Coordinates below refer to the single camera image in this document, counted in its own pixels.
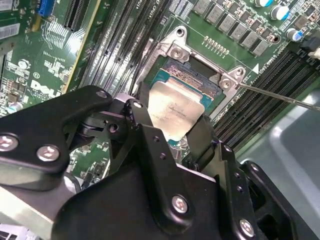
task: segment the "silver screw head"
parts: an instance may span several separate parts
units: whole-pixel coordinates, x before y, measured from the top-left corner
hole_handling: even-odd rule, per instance
[[[18,140],[14,136],[1,135],[0,136],[0,152],[8,152],[18,146]]]
[[[230,87],[230,82],[229,82],[229,81],[224,81],[224,82],[222,83],[222,86],[223,86],[224,89],[227,89],[227,88]]]
[[[100,97],[100,98],[103,98],[103,99],[106,99],[108,96],[106,94],[106,92],[104,91],[97,91],[96,94]]]
[[[227,150],[228,152],[232,152],[232,149],[228,146],[228,145],[224,145],[225,150]]]
[[[42,146],[36,151],[36,155],[44,162],[53,162],[58,159],[60,153],[54,146]]]
[[[142,108],[142,104],[140,102],[134,101],[133,105],[135,105],[137,108]]]
[[[178,213],[185,214],[188,211],[188,204],[186,200],[180,196],[173,196],[172,205]]]
[[[171,56],[175,59],[179,59],[181,56],[181,49],[180,48],[174,48],[171,52]]]
[[[240,227],[243,233],[248,237],[253,238],[255,236],[254,228],[251,226],[250,222],[248,222],[247,220],[241,219]]]
[[[255,164],[251,164],[251,167],[253,168],[253,170],[255,170],[256,172],[259,172],[259,168],[257,167],[257,165]]]

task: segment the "motherboard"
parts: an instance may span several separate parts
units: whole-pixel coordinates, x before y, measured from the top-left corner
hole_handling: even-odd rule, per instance
[[[292,106],[231,80],[302,99],[320,83],[319,30],[318,0],[0,0],[0,116],[86,85],[115,97],[145,82],[178,162],[203,113],[240,152]],[[96,183],[109,165],[96,141],[68,172]]]

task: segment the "green pcb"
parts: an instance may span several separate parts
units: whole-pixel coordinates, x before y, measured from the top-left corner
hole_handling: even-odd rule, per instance
[[[5,55],[0,54],[1,117],[20,110],[20,106],[27,108],[65,92],[69,78],[74,72],[77,73],[77,69],[74,69],[76,62],[86,61],[91,54],[110,6],[107,0],[89,1],[80,30],[72,32],[64,27],[68,0],[55,1],[52,14],[46,18],[37,15],[33,0],[20,1],[20,5],[15,7],[16,2],[11,2],[12,9],[7,7],[6,11],[0,11],[0,27],[19,26],[19,34],[13,37],[8,35],[3,42],[0,40],[0,43],[15,40],[13,50],[7,51]],[[83,44],[85,39],[89,39],[86,46]],[[14,103],[20,103],[18,109],[13,109],[16,107],[12,105]],[[108,158],[109,152],[98,147],[101,145],[94,142],[88,152],[92,156],[96,152]],[[84,156],[83,152],[75,152],[71,163],[74,164],[75,159]],[[80,177],[81,171],[77,169],[74,168],[75,175]]]
[[[305,36],[319,27],[320,14],[317,0],[274,0],[266,7],[257,7],[253,0],[90,0],[81,28],[71,31],[65,26],[69,0],[55,0],[47,17],[37,14],[40,2],[0,1],[0,117],[74,91],[85,86],[84,81],[113,95],[127,91],[138,65],[137,52],[143,52],[141,43],[150,37],[154,47],[178,26],[187,29],[188,47],[226,72],[244,67],[244,82],[251,84],[288,45],[287,31],[295,28]],[[160,8],[169,2],[162,12]],[[283,19],[274,20],[271,12],[278,5],[289,11]],[[313,15],[306,15],[310,6],[314,6]],[[97,55],[105,64],[97,64]],[[167,60],[157,59],[147,83]],[[215,97],[206,112],[210,114],[224,97]],[[213,123],[219,117],[214,116]],[[95,141],[75,150],[70,158],[69,170],[77,177],[88,172],[97,176],[98,165],[107,169],[109,147]]]
[[[194,5],[200,3],[208,3],[203,14],[198,14],[194,11],[196,9]],[[274,1],[268,7],[257,7],[252,0],[176,0],[173,1],[171,8],[162,19],[161,24],[163,26],[157,28],[156,40],[159,42],[176,27],[185,26],[187,29],[186,44],[188,47],[217,64],[226,72],[235,67],[244,67],[246,73],[243,81],[250,85],[288,45],[289,39],[286,37],[287,30],[297,28],[295,22],[301,16],[304,16],[304,6],[306,3],[307,2],[303,0],[287,1],[289,9],[291,9],[288,18],[286,20],[274,20],[271,19],[270,13],[272,9],[279,4],[277,1]],[[234,11],[235,8],[232,10],[232,6],[235,4],[236,7],[238,7],[237,11]],[[223,9],[221,15],[224,16],[221,16],[221,20],[214,24],[208,19],[210,12],[217,6]],[[249,17],[244,21],[242,16],[246,13],[249,13]],[[234,26],[241,25],[245,27],[241,38],[235,39],[235,37],[233,37],[235,27],[231,27],[230,29],[221,27],[225,22],[223,17],[225,20],[230,18],[228,21],[234,21]],[[306,34],[318,27],[314,22],[308,21],[301,29],[301,32]],[[250,40],[252,40],[250,36],[252,36],[252,39],[256,43],[260,41],[260,43],[265,46],[263,52],[255,51],[257,44],[250,46]],[[160,57],[153,65],[145,81],[150,84],[165,63],[166,59]],[[243,92],[244,90],[240,90],[234,97],[234,100],[239,98]],[[223,94],[217,96],[211,106],[206,109],[206,113],[211,114],[224,97]],[[216,123],[220,117],[221,115],[214,116],[213,123]]]

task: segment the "blue connector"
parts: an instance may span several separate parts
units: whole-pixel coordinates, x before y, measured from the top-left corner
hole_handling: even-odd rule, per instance
[[[52,13],[55,5],[55,0],[41,0],[40,7],[36,10],[36,13],[41,17],[48,17]]]

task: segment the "expansion slot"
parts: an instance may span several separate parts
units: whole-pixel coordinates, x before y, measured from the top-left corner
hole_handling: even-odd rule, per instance
[[[80,29],[90,0],[71,0],[66,12],[63,26],[76,32]]]

